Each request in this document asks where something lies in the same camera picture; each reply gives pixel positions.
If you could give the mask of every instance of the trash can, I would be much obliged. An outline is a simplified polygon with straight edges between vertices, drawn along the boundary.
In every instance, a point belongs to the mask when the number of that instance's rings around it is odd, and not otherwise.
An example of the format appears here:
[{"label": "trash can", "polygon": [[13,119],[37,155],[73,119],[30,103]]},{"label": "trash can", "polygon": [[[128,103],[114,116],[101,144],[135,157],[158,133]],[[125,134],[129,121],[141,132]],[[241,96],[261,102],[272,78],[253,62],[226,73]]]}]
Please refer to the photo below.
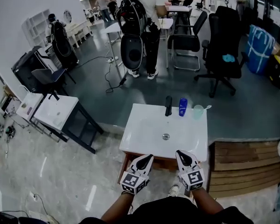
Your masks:
[{"label": "trash can", "polygon": [[271,56],[267,68],[266,75],[271,80],[272,84],[280,89],[280,56]]},{"label": "trash can", "polygon": [[275,38],[264,29],[250,26],[246,54],[249,56],[248,69],[255,74],[263,75],[266,64],[274,48]]}]

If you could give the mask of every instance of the black shirt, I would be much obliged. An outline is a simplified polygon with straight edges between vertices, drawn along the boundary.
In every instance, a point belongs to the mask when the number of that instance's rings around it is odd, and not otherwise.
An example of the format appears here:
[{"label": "black shirt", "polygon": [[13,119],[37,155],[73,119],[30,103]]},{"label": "black shirt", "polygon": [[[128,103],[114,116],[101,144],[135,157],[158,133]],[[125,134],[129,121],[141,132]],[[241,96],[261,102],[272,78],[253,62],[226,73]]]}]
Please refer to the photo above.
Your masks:
[{"label": "black shirt", "polygon": [[[202,213],[189,199],[167,197],[141,205],[127,215],[121,224],[174,223],[174,224],[253,224],[236,207],[229,207],[215,215]],[[80,224],[105,224],[97,218],[86,218]]]}]

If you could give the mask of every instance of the clear cup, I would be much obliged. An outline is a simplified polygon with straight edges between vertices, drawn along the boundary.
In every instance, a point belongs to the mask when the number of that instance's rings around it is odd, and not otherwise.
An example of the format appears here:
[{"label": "clear cup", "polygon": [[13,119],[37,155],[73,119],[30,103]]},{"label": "clear cup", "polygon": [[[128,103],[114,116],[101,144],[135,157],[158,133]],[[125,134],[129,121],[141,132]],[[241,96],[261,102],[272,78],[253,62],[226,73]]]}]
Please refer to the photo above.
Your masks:
[{"label": "clear cup", "polygon": [[204,108],[201,105],[195,105],[193,108],[193,119],[199,120],[201,116],[203,115]]}]

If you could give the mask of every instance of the blue bottle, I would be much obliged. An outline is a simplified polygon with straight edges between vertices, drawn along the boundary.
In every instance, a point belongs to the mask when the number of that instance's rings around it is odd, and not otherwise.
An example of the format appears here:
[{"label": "blue bottle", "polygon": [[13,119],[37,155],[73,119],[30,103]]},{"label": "blue bottle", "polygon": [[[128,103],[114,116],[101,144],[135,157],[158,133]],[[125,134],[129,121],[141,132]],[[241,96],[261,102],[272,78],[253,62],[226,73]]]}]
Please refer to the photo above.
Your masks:
[{"label": "blue bottle", "polygon": [[188,100],[185,98],[181,98],[179,101],[179,116],[184,116],[187,110]]}]

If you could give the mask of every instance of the shoe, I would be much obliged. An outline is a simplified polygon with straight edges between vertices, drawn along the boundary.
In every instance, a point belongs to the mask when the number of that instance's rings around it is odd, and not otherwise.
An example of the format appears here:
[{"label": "shoe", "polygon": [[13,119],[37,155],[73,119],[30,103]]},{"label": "shoe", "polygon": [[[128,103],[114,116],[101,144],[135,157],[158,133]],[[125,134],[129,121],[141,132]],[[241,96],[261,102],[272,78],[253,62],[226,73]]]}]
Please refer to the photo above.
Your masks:
[{"label": "shoe", "polygon": [[148,79],[149,80],[153,80],[154,79],[154,77],[157,75],[159,73],[159,71],[158,71],[158,67],[156,66],[155,67],[155,73],[154,74],[148,74]]},{"label": "shoe", "polygon": [[137,70],[130,70],[130,69],[128,69],[127,72],[128,72],[130,75],[132,75],[134,78],[137,78],[137,77],[140,76],[140,75],[139,75],[139,72],[138,72]]},{"label": "shoe", "polygon": [[178,185],[174,185],[170,188],[170,191],[168,193],[167,196],[177,196],[179,193],[179,186]]}]

